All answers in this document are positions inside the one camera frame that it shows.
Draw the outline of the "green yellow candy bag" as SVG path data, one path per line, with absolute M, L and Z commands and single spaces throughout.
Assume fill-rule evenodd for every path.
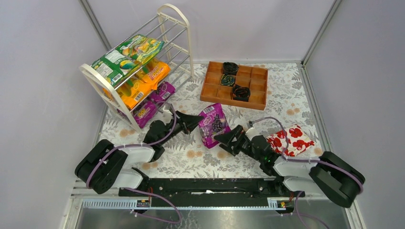
M 124 56 L 145 64 L 162 50 L 164 44 L 164 41 L 137 34 L 118 45 L 116 50 Z

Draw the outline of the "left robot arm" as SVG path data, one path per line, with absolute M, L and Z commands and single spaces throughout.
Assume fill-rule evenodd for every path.
M 190 134 L 202 120 L 201 115 L 176 111 L 167 124 L 161 120 L 153 121 L 140 144 L 114 146 L 109 140 L 102 139 L 76 166 L 75 175 L 97 194 L 112 187 L 136 189 L 146 177 L 131 166 L 158 160 L 167 141 L 180 132 Z

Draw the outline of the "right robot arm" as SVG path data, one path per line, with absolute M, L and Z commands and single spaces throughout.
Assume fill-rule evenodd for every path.
M 325 195 L 340 207 L 349 208 L 363 192 L 365 177 L 340 157 L 325 151 L 316 158 L 298 158 L 314 146 L 298 125 L 264 137 L 251 127 L 240 125 L 214 137 L 232 155 L 244 153 L 259 163 L 260 169 L 280 180 L 289 191 Z

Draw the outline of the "green candy bag white label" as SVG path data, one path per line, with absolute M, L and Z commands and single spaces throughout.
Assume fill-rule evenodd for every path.
M 96 70 L 113 87 L 121 83 L 128 74 L 132 74 L 141 64 L 132 61 L 117 50 L 112 50 L 92 63 Z

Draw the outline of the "purple grape candy bag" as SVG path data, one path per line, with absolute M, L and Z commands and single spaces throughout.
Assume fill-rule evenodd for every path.
M 208 149 L 219 144 L 219 142 L 214 139 L 215 136 L 231 131 L 220 103 L 206 107 L 200 112 L 199 116 L 203 117 L 203 120 L 198 123 L 202 143 Z
M 174 93 L 175 87 L 169 82 L 163 82 L 150 94 L 149 100 L 154 103 L 167 101 Z

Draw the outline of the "orange mango candy bag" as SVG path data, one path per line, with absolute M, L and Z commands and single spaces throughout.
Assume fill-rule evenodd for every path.
M 145 67 L 136 73 L 136 82 L 147 86 L 151 90 L 156 90 L 158 84 L 171 71 L 168 64 L 162 62 L 158 58 L 150 60 Z

